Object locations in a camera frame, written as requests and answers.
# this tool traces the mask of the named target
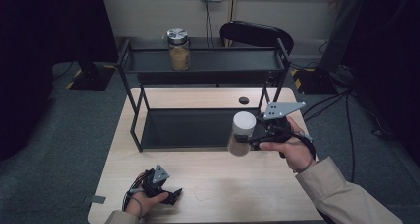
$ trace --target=wooden table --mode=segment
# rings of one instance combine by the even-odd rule
[[[261,92],[261,88],[147,89],[151,106],[161,108],[256,107]],[[273,96],[275,89],[268,92]],[[136,98],[140,89],[132,93]],[[247,96],[250,103],[239,104],[241,96]],[[290,89],[283,88],[278,101],[296,100]],[[146,112],[146,108],[140,111],[138,134],[142,134]],[[322,220],[277,152],[250,151],[244,157],[234,157],[226,148],[145,149],[139,153],[129,132],[133,115],[127,99],[96,190],[97,196],[106,199],[103,204],[92,204],[90,223],[104,223],[113,210],[121,210],[135,177],[157,164],[170,174],[163,189],[183,191],[174,206],[155,206],[146,216],[148,223]],[[290,116],[306,130],[300,111]]]

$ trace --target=left hand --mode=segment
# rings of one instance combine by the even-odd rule
[[[137,179],[142,178],[145,174],[142,172]],[[142,206],[136,200],[130,199],[129,204],[126,207],[125,212],[141,218],[145,216],[156,204],[163,202],[169,197],[169,193],[163,192],[152,198],[148,198],[142,192],[136,192],[132,195],[132,198],[136,198]]]

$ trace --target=black metal shelf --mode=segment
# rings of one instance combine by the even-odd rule
[[[267,101],[270,100],[266,92],[267,83],[270,80],[275,81],[274,84],[277,87],[273,101],[278,98],[290,66],[290,60],[285,52],[281,40],[278,40],[277,47],[272,48],[191,48],[189,70],[174,71],[168,49],[133,50],[130,41],[124,40],[120,46],[120,59],[117,67],[135,112],[130,132],[139,152],[143,148],[224,146],[229,136],[232,118],[239,111],[239,108],[151,108],[144,85],[261,84],[262,96],[259,106],[247,108],[253,113],[259,113],[263,98],[265,97]],[[126,73],[137,75],[141,88],[137,105],[128,87]],[[143,100],[148,114],[140,143],[135,128]],[[209,125],[208,129],[200,129],[199,124],[206,123]],[[164,132],[160,132],[157,126],[167,129],[162,129]],[[182,130],[188,131],[188,134],[179,135],[182,134]]]

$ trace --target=chair backrest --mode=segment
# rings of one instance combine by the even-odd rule
[[[275,47],[277,38],[280,38],[289,55],[294,46],[293,38],[284,30],[244,21],[225,23],[220,27],[219,35],[223,46],[228,39],[257,47]]]

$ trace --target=black shelf tray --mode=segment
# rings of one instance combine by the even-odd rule
[[[261,115],[259,108],[150,109],[141,140],[144,149],[226,147],[235,113]]]
[[[172,70],[167,49],[132,50],[126,73],[138,76],[142,85],[260,83],[284,71],[276,48],[190,49],[191,67]]]

